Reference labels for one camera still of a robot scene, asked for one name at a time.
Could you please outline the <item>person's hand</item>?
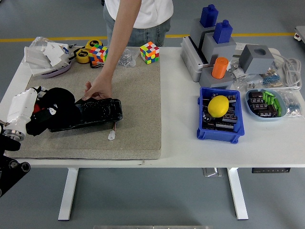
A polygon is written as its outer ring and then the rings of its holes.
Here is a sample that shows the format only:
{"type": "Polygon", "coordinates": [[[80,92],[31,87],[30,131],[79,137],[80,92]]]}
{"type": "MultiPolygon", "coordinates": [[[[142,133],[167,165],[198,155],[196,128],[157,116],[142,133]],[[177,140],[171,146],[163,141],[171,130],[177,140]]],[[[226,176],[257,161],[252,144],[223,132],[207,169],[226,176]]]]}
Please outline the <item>person's hand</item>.
{"type": "Polygon", "coordinates": [[[106,99],[112,96],[112,78],[107,76],[98,76],[92,83],[87,81],[85,84],[85,93],[82,100],[106,99]]]}

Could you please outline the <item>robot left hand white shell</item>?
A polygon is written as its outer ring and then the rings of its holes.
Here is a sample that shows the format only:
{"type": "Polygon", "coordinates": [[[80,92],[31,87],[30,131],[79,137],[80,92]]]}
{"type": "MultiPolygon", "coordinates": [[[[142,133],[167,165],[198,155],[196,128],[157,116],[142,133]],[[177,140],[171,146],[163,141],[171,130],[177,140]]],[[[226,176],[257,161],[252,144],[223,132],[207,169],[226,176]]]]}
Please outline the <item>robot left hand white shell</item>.
{"type": "Polygon", "coordinates": [[[32,87],[13,97],[7,116],[9,123],[4,127],[4,135],[26,135],[26,127],[32,125],[36,129],[50,120],[57,113],[57,105],[39,106],[36,104],[48,90],[42,86],[32,87]]]}

